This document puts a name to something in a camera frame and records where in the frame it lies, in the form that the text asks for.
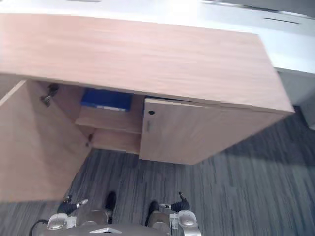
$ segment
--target open cabinet door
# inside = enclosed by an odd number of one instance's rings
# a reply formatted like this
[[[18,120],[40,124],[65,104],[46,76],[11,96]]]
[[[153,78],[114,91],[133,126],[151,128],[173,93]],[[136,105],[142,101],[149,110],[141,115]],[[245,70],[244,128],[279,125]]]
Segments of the open cabinet door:
[[[140,159],[194,165],[282,117],[251,109],[146,98]]]
[[[20,81],[0,100],[0,202],[58,200],[91,148],[38,82]]]

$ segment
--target wooden cabinet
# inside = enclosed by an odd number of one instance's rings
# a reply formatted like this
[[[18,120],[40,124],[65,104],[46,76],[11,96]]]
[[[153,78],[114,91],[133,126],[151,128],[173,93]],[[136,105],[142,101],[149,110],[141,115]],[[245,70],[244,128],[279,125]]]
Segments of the wooden cabinet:
[[[91,148],[194,165],[293,113],[254,34],[41,14],[0,31],[0,201],[61,198]],[[132,93],[130,112],[81,107],[84,87]]]
[[[65,112],[20,81],[0,100],[0,201],[61,199],[91,147]]]
[[[220,105],[145,99],[140,158],[194,165],[282,117]]]

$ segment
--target metal bracket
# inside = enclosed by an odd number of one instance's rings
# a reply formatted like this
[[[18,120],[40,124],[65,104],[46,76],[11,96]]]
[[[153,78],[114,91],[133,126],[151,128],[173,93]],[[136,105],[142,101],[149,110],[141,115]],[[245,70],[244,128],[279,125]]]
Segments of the metal bracket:
[[[50,106],[50,99],[57,94],[59,90],[58,84],[50,84],[48,86],[48,94],[46,96],[41,96],[40,100],[47,106]]]

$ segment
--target gray carpet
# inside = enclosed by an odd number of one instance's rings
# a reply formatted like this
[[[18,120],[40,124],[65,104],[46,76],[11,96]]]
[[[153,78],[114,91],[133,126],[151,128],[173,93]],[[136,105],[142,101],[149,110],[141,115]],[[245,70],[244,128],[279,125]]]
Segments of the gray carpet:
[[[152,199],[172,203],[183,191],[204,236],[315,235],[314,144],[315,132],[298,112],[195,166],[93,150],[70,193],[90,200],[79,214],[100,208],[115,190],[114,222],[144,224]],[[57,204],[0,205],[0,235],[28,234]]]

